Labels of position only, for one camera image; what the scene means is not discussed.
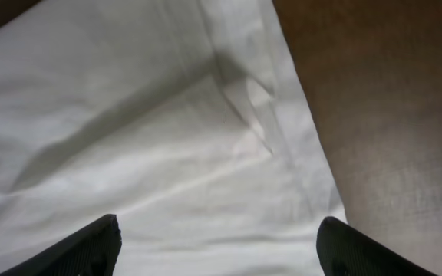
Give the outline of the white robot print t-shirt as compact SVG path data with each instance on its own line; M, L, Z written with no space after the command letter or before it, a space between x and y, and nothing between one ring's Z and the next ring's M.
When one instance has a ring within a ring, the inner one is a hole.
M117 275L320 275L343 206L271 1L45 1L0 29L0 272L105 214Z

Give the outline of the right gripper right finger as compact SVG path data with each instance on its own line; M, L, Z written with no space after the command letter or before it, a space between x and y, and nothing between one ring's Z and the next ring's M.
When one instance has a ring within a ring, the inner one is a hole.
M332 216L318 228L316 251L325 276L435 276Z

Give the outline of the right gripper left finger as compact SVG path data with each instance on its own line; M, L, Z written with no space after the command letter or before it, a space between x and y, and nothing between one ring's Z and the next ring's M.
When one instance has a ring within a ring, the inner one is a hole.
M117 216L107 214L0 276L112 276L121 246Z

